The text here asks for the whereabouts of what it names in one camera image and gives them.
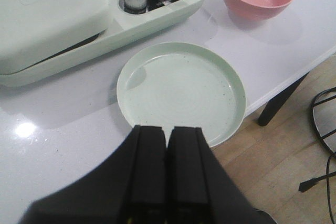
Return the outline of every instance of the table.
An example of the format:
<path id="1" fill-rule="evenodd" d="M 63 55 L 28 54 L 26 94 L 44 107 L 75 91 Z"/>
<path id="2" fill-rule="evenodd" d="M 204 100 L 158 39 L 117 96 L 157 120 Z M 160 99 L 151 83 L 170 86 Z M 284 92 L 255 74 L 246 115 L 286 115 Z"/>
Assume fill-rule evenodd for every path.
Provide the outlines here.
<path id="1" fill-rule="evenodd" d="M 246 116 L 336 51 L 336 0 L 294 0 L 258 23 L 205 0 L 187 21 L 21 88 L 0 86 L 0 223 L 17 223 L 29 204 L 82 177 L 131 128 L 116 98 L 123 65 L 141 49 L 191 42 L 228 61 L 246 89 Z"/>

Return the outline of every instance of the wooden floor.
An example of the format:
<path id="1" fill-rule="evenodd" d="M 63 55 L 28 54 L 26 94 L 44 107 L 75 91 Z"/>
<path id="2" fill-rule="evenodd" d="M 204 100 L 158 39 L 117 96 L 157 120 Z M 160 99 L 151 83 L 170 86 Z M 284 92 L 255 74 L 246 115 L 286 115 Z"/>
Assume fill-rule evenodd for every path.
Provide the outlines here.
<path id="1" fill-rule="evenodd" d="M 310 72 L 267 126 L 256 123 L 260 108 L 232 138 L 213 148 L 252 205 L 269 212 L 279 224 L 331 223 L 325 180 L 305 193 L 298 187 L 302 181 L 325 174 L 329 155 L 311 129 L 308 107 L 317 93 L 335 86 L 334 56 Z M 336 212 L 336 178 L 330 179 L 330 185 Z"/>

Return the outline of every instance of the mint green plate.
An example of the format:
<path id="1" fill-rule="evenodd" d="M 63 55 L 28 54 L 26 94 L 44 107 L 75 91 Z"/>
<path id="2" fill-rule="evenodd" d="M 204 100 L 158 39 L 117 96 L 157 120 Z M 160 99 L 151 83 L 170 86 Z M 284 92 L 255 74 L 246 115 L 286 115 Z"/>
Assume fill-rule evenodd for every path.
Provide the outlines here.
<path id="1" fill-rule="evenodd" d="M 246 98 L 238 74 L 206 48 L 179 42 L 143 49 L 123 67 L 117 98 L 131 126 L 201 127 L 210 147 L 232 136 Z"/>

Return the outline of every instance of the black table leg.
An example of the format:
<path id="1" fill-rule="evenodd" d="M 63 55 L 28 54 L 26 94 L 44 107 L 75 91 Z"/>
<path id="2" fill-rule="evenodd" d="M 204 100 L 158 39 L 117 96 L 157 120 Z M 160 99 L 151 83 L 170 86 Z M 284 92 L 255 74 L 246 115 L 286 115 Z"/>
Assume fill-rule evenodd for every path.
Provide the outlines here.
<path id="1" fill-rule="evenodd" d="M 294 82 L 291 86 L 283 90 L 283 92 L 279 93 L 274 98 L 269 100 L 269 102 L 266 104 L 266 107 L 264 108 L 263 112 L 261 113 L 258 119 L 258 124 L 260 126 L 266 126 L 272 120 L 275 114 L 280 110 L 280 108 L 284 105 L 284 103 L 288 100 L 288 98 L 293 94 L 295 89 L 300 85 L 300 83 L 304 80 L 307 74 L 305 74 L 299 80 Z"/>

